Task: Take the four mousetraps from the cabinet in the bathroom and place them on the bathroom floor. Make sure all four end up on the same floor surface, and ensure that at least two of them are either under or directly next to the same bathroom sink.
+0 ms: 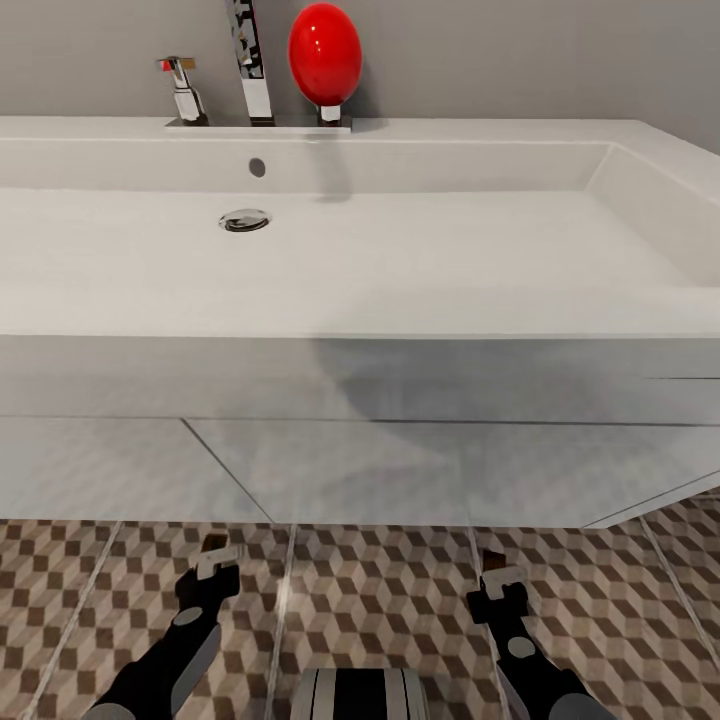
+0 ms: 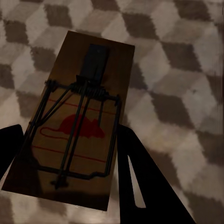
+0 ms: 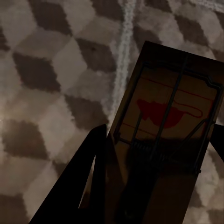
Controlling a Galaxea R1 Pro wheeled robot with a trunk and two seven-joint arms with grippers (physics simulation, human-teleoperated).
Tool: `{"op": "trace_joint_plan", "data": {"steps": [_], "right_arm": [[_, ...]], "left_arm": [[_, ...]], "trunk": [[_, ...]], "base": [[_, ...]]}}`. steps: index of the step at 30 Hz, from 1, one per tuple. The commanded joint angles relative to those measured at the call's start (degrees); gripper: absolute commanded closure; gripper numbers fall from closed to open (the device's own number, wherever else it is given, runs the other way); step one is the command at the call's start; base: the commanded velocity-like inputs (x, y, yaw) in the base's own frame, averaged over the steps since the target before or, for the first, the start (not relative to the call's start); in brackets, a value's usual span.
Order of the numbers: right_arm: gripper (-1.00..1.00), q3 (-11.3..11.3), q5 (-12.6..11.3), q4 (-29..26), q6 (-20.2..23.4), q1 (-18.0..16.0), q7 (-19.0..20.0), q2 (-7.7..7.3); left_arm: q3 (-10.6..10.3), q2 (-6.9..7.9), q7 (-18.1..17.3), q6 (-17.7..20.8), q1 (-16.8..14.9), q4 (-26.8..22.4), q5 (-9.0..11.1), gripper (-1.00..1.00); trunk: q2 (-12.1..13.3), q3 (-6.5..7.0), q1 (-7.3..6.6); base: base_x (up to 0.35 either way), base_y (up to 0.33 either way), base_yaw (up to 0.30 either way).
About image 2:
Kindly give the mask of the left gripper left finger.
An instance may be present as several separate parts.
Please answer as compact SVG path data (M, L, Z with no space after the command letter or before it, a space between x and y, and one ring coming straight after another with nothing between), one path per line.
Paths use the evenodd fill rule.
M0 180L19 151L23 136L20 124L0 129Z

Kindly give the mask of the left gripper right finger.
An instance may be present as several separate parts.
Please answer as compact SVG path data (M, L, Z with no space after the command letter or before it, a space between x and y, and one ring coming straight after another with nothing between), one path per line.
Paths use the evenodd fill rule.
M135 132L117 125L120 224L196 224ZM146 208L135 205L130 157Z

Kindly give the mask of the mousetrap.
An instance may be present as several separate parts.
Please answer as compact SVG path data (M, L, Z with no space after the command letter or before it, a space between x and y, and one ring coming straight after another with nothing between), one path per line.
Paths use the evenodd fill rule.
M1 190L107 211L134 51L68 31Z

